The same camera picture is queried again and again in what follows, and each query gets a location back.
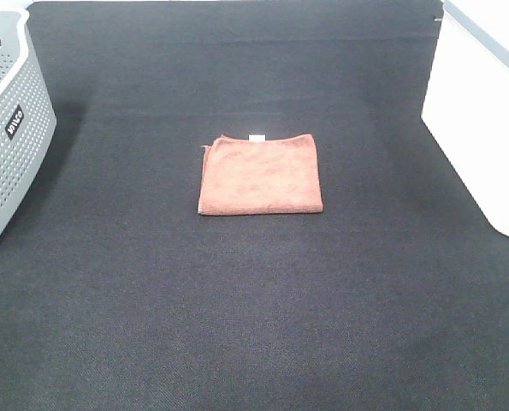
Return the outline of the orange towel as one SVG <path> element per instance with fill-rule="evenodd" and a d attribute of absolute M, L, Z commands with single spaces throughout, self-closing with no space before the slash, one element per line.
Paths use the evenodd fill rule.
<path fill-rule="evenodd" d="M 317 146 L 311 134 L 264 141 L 221 135 L 204 147 L 198 214 L 321 211 Z"/>

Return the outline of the black fabric table mat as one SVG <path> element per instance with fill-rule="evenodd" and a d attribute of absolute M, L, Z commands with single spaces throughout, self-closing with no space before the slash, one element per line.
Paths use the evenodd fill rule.
<path fill-rule="evenodd" d="M 35 3 L 56 112 L 0 237 L 0 410 L 509 410 L 509 238 L 421 121 L 437 1 Z M 310 133 L 317 215 L 202 217 Z"/>

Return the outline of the white plastic storage box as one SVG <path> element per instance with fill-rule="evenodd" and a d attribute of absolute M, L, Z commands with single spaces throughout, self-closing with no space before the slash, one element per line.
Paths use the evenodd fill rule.
<path fill-rule="evenodd" d="M 421 118 L 509 236 L 509 1 L 445 1 Z"/>

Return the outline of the grey perforated laundry basket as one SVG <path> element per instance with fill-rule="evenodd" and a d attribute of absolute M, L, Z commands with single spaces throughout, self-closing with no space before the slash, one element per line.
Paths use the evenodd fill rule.
<path fill-rule="evenodd" d="M 28 19 L 25 9 L 0 8 L 0 235 L 33 183 L 56 129 Z"/>

